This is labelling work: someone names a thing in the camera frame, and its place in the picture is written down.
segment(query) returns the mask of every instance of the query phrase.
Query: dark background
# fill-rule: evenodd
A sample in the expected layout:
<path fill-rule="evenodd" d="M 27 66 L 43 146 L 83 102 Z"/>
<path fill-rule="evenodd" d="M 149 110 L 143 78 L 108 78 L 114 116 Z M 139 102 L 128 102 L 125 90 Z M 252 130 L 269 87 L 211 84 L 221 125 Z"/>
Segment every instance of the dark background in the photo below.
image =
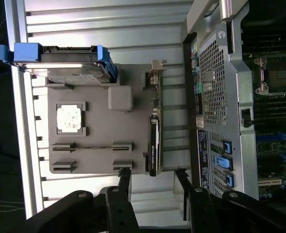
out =
<path fill-rule="evenodd" d="M 3 0 L 0 0 L 0 44 L 8 45 L 7 26 Z M 15 105 L 11 78 L 11 68 L 0 61 L 0 200 L 23 202 L 23 188 Z M 18 206 L 24 204 L 3 203 L 0 205 Z M 25 219 L 24 210 L 12 210 L 0 206 L 0 233 L 6 232 Z"/>

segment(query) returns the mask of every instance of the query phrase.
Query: screw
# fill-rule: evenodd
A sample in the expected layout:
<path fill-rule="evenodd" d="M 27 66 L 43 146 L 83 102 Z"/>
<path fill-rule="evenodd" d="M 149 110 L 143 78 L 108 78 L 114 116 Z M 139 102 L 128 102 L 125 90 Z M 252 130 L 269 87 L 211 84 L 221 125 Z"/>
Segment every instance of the screw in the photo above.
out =
<path fill-rule="evenodd" d="M 85 198 L 85 197 L 86 197 L 86 194 L 85 194 L 85 193 L 81 193 L 81 194 L 78 195 L 78 197 L 80 197 L 80 198 Z"/>
<path fill-rule="evenodd" d="M 237 193 L 230 193 L 229 196 L 232 197 L 232 198 L 237 198 L 238 194 Z"/>
<path fill-rule="evenodd" d="M 218 36 L 219 36 L 220 39 L 223 39 L 223 38 L 226 37 L 226 32 L 220 31 L 220 32 L 218 33 Z"/>
<path fill-rule="evenodd" d="M 202 190 L 201 188 L 195 188 L 195 191 L 196 191 L 197 193 L 200 193 L 200 192 L 202 192 L 203 190 Z"/>

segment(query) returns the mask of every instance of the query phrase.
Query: metal side panel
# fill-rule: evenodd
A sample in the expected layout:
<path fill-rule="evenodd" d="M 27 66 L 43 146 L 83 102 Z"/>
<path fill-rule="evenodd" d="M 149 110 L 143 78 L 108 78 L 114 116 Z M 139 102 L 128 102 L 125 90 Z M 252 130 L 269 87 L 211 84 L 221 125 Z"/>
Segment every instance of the metal side panel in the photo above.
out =
<path fill-rule="evenodd" d="M 163 73 L 165 87 L 164 170 L 190 166 L 185 102 L 185 75 L 181 23 L 193 0 L 5 0 L 10 49 L 15 42 L 38 42 L 43 45 L 90 46 L 109 48 L 115 63 L 151 64 L 153 59 L 168 61 Z M 43 200 L 58 200 L 76 189 L 101 188 L 99 183 L 116 185 L 110 174 L 51 174 L 47 89 L 45 80 L 18 73 L 13 68 L 16 114 L 27 218 L 46 207 Z M 134 193 L 159 194 L 164 208 L 138 204 L 141 225 L 183 225 L 177 219 L 173 201 L 164 201 L 163 192 L 173 190 L 173 172 L 152 178 L 132 177 Z M 174 223 L 165 213 L 174 214 Z"/>
<path fill-rule="evenodd" d="M 228 190 L 214 169 L 217 166 L 215 156 L 223 154 L 222 140 L 228 140 L 232 143 L 232 154 L 227 156 L 233 160 L 234 190 L 257 199 L 255 132 L 253 125 L 244 127 L 241 114 L 242 110 L 249 109 L 253 119 L 252 74 L 243 63 L 241 51 L 240 24 L 247 13 L 248 5 L 245 5 L 231 22 L 232 53 L 228 51 L 225 24 L 217 25 L 216 30 L 198 48 L 203 111 L 199 117 L 204 120 L 201 127 L 208 132 L 212 192 L 219 196 Z"/>

